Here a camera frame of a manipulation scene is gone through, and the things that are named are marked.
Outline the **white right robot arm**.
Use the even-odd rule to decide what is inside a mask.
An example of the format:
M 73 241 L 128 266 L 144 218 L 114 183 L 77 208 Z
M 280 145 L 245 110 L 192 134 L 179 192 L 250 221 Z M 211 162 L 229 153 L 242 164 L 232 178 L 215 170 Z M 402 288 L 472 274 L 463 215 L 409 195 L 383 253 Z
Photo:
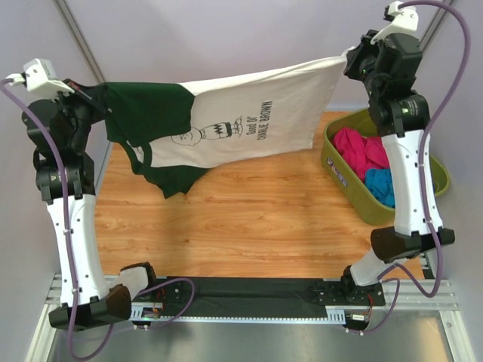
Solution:
M 422 57 L 414 36 L 380 37 L 376 30 L 364 34 L 347 54 L 343 73 L 365 86 L 368 112 L 389 159 L 395 196 L 394 225 L 373 230 L 370 250 L 344 272 L 349 280 L 341 283 L 340 295 L 352 305 L 394 268 L 429 250 L 440 253 L 455 242 L 455 232 L 444 227 L 435 202 L 429 106 L 413 89 Z

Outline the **white and green raglan t-shirt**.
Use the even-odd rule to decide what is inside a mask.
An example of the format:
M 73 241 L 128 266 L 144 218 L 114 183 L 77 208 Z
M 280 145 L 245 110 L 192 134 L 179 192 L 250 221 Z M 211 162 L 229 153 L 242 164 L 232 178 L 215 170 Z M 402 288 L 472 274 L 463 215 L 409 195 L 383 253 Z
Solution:
M 107 136 L 166 198 L 187 193 L 220 165 L 310 149 L 346 61 L 183 83 L 109 82 Z

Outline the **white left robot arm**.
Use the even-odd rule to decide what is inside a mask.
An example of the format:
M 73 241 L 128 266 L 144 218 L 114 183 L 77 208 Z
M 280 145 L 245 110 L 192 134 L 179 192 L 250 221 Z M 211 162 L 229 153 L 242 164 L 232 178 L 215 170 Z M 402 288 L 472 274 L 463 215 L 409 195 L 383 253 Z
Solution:
M 107 282 L 94 228 L 94 161 L 86 147 L 93 124 L 105 119 L 106 87 L 84 86 L 69 78 L 71 92 L 36 100 L 22 114 L 35 144 L 35 184 L 46 203 L 57 238 L 62 286 L 60 305 L 48 315 L 58 330 L 83 331 L 126 321 L 131 302 L 151 302 L 158 295 L 148 262 L 122 268 Z

